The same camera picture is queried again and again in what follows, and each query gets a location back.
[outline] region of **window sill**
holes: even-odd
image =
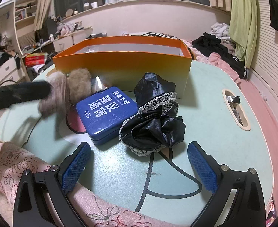
[[[119,0],[116,3],[106,4],[106,5],[103,5],[103,6],[99,6],[99,7],[96,7],[96,8],[89,9],[89,10],[85,10],[81,13],[72,15],[68,18],[63,19],[61,22],[58,22],[57,25],[59,25],[60,23],[69,22],[72,19],[76,19],[76,18],[81,17],[81,16],[86,15],[86,14],[90,14],[90,13],[94,13],[94,12],[98,12],[98,11],[101,11],[101,10],[114,8],[114,7],[128,6],[128,5],[132,5],[134,3],[141,3],[141,4],[151,4],[151,3],[152,4],[156,4],[156,3],[163,4],[163,3],[166,3],[167,5],[176,5],[176,6],[196,6],[200,9],[203,9],[203,10],[212,10],[212,11],[216,11],[216,12],[219,12],[219,13],[224,13],[224,14],[230,15],[230,12],[226,12],[226,11],[223,11],[221,9],[213,8],[213,7],[204,5],[204,4],[195,3],[195,2],[188,1],[188,0]]]

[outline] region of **pink blanket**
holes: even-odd
[[[257,88],[250,81],[242,79],[239,87],[252,107],[267,142],[274,174],[273,200],[278,215],[278,122]]]
[[[0,191],[6,195],[8,202],[13,207],[22,172],[25,169],[30,169],[34,173],[46,171],[50,168],[50,165],[11,142],[5,142],[0,147]],[[110,204],[81,184],[76,184],[74,190],[67,196],[88,226],[177,227],[177,225]],[[50,212],[55,224],[63,226],[52,207]]]
[[[211,53],[210,57],[208,58],[208,63],[225,71],[228,75],[230,75],[237,85],[241,83],[238,73],[234,71],[228,63],[222,60],[218,53]]]

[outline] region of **louvered door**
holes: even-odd
[[[278,96],[278,32],[270,27],[269,0],[257,0],[258,37],[251,65]]]

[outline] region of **green towel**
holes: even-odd
[[[257,41],[256,0],[233,0],[229,33],[237,43],[235,55],[249,68]]]

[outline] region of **table handle cutout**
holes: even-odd
[[[241,104],[236,104],[236,110],[238,111],[238,113],[239,113],[239,116],[240,116],[240,118],[241,118],[241,120],[242,120],[242,124],[240,124],[239,123],[239,121],[238,121],[238,119],[236,118],[236,116],[235,116],[235,114],[233,113],[233,111],[232,111],[232,108],[230,107],[230,105],[229,105],[229,103],[228,103],[228,101],[227,101],[227,96],[236,96],[231,90],[229,90],[229,89],[223,89],[222,90],[222,94],[223,94],[223,98],[224,98],[224,101],[225,101],[225,103],[226,103],[226,106],[227,106],[227,108],[229,109],[229,111],[230,111],[230,113],[231,113],[231,115],[233,116],[233,118],[234,118],[234,120],[235,120],[235,122],[236,122],[236,124],[241,128],[241,129],[243,129],[243,130],[251,130],[251,124],[250,124],[250,122],[249,122],[249,120],[248,120],[248,118],[247,118],[247,116],[246,116],[246,114],[245,114],[245,112],[244,112],[244,110],[243,110],[243,107],[242,107],[242,105]]]

